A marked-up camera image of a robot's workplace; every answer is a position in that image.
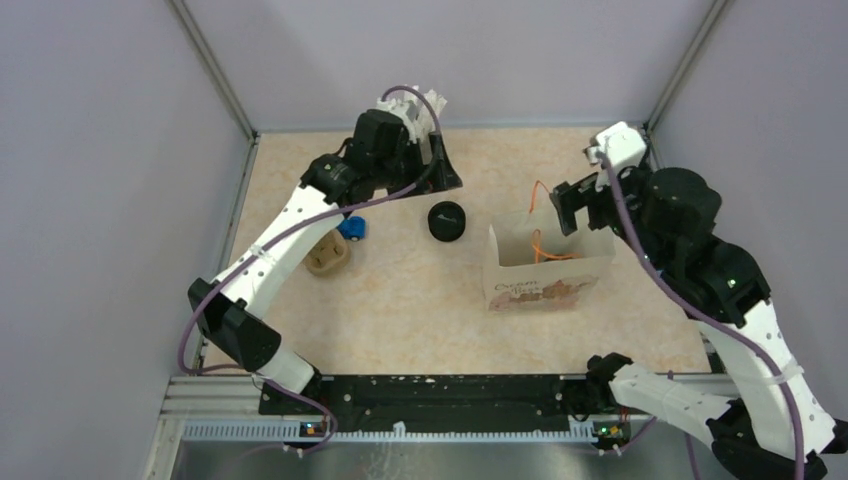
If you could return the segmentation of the teddy bear paper bag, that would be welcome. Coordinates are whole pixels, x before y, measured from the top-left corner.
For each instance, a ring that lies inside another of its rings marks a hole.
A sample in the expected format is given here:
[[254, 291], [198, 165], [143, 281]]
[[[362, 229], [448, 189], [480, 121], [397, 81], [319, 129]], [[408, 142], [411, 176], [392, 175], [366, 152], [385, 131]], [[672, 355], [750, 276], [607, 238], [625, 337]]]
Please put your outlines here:
[[592, 230], [576, 215], [578, 230], [564, 235], [550, 190], [537, 180], [522, 210], [494, 216], [482, 261], [482, 289], [490, 312], [574, 309], [608, 272], [615, 257], [610, 229]]

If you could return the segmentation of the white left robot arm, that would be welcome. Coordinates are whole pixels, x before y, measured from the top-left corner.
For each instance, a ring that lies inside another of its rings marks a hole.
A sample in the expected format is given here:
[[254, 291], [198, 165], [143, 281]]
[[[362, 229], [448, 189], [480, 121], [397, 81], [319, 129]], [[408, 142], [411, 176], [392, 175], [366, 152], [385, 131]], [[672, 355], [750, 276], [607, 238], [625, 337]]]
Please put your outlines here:
[[352, 212], [461, 185], [434, 109], [367, 110], [339, 152], [309, 164], [281, 212], [236, 261], [212, 281], [194, 281], [192, 321], [235, 366], [282, 387], [292, 410], [314, 410], [321, 397], [317, 368], [263, 320], [277, 292]]

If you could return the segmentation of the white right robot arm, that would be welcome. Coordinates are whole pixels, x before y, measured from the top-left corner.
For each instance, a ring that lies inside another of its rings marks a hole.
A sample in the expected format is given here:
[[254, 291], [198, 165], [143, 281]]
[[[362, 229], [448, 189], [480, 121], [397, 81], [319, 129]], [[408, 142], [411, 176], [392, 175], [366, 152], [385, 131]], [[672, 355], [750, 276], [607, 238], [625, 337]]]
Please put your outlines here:
[[610, 353], [587, 363], [589, 404], [600, 412], [626, 406], [667, 422], [706, 445], [738, 479], [825, 477], [824, 456], [847, 450], [847, 424], [828, 414], [807, 385], [756, 260], [714, 234], [719, 193], [677, 167], [629, 167], [619, 185], [631, 230], [612, 188], [595, 173], [550, 193], [562, 232], [575, 233], [576, 215], [586, 210], [591, 229], [610, 228], [623, 239], [695, 321], [738, 394], [699, 391]]

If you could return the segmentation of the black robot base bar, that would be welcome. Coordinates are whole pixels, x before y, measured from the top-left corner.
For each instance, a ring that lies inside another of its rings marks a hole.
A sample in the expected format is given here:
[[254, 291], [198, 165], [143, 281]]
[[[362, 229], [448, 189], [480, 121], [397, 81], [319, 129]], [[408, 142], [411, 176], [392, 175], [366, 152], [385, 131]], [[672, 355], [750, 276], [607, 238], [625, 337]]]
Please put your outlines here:
[[621, 417], [624, 407], [583, 375], [326, 375], [295, 400], [270, 386], [258, 411], [267, 416], [328, 409], [341, 433], [387, 432], [401, 422], [412, 433], [565, 432], [593, 416]]

